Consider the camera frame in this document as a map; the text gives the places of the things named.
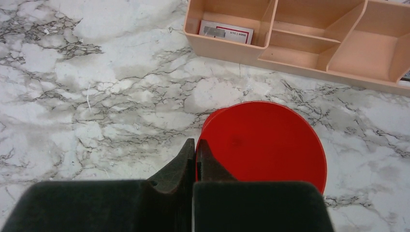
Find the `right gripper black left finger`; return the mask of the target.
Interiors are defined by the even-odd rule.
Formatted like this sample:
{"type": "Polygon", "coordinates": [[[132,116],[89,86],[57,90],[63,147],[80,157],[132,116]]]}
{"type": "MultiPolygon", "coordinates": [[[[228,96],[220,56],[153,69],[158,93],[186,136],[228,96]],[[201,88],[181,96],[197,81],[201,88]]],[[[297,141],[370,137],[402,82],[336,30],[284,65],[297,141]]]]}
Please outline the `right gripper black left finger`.
{"type": "Polygon", "coordinates": [[[4,232],[189,232],[195,142],[148,179],[43,181],[30,186],[4,232]]]}

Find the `red plastic wine glass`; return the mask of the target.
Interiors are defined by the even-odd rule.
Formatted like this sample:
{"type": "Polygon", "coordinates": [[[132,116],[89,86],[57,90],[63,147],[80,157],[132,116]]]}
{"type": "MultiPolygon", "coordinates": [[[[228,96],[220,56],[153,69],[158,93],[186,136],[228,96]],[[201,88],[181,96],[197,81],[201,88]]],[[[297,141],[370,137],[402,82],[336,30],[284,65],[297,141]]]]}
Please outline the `red plastic wine glass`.
{"type": "Polygon", "coordinates": [[[239,181],[305,181],[323,193],[327,162],[310,124],[292,109],[249,101],[213,112],[199,136],[239,181]]]}

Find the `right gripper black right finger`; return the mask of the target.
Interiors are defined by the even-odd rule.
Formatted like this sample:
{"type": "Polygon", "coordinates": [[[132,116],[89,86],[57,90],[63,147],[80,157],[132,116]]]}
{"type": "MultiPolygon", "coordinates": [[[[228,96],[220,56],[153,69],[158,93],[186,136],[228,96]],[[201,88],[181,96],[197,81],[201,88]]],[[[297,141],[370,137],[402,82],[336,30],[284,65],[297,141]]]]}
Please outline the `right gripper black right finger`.
{"type": "Polygon", "coordinates": [[[195,232],[331,232],[324,200],[301,181],[241,182],[214,157],[206,140],[196,150],[195,232]]]}

